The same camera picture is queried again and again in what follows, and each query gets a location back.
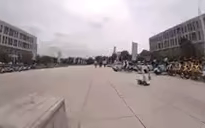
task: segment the building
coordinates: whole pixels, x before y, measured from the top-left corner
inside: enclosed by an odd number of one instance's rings
[[[185,37],[193,42],[200,53],[204,53],[204,36],[199,17],[176,25],[164,32],[149,38],[150,51],[161,57],[178,57],[179,40]]]
[[[0,20],[0,52],[5,52],[16,61],[30,53],[37,55],[37,37]]]
[[[138,43],[132,42],[132,60],[136,61],[138,55]]]

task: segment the cloud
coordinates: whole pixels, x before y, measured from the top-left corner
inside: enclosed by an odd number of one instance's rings
[[[202,11],[205,12],[205,1]],[[0,0],[0,19],[38,37],[39,53],[109,55],[197,15],[194,0]]]

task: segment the building facade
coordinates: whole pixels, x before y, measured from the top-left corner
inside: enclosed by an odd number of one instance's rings
[[[181,37],[192,41],[200,53],[204,53],[204,35],[199,17],[176,25],[149,38],[150,51],[161,57],[179,57]]]
[[[0,52],[14,61],[26,53],[37,55],[37,37],[0,20]]]

